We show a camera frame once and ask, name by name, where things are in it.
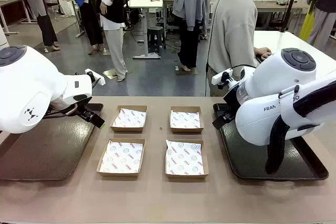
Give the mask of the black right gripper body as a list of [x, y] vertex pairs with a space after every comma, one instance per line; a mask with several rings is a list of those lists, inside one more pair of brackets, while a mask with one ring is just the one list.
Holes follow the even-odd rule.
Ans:
[[226, 95], [223, 97], [226, 104], [229, 106], [229, 112], [231, 115], [235, 116], [237, 110], [239, 109], [239, 102], [237, 99], [237, 87], [231, 88]]

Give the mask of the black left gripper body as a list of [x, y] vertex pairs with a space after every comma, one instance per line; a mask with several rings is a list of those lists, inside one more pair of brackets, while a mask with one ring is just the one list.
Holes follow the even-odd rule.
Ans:
[[76, 103], [75, 115], [81, 117], [84, 120], [91, 120], [95, 113], [87, 107], [86, 103]]

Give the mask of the person's right hand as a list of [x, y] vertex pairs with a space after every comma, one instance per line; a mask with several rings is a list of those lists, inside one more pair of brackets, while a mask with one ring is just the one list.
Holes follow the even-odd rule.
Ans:
[[272, 52], [271, 52], [271, 50], [269, 49], [269, 48], [267, 48], [267, 47], [262, 47], [262, 48], [254, 48], [254, 54], [255, 55], [260, 55], [260, 56], [262, 56], [262, 55], [271, 55], [272, 54]]

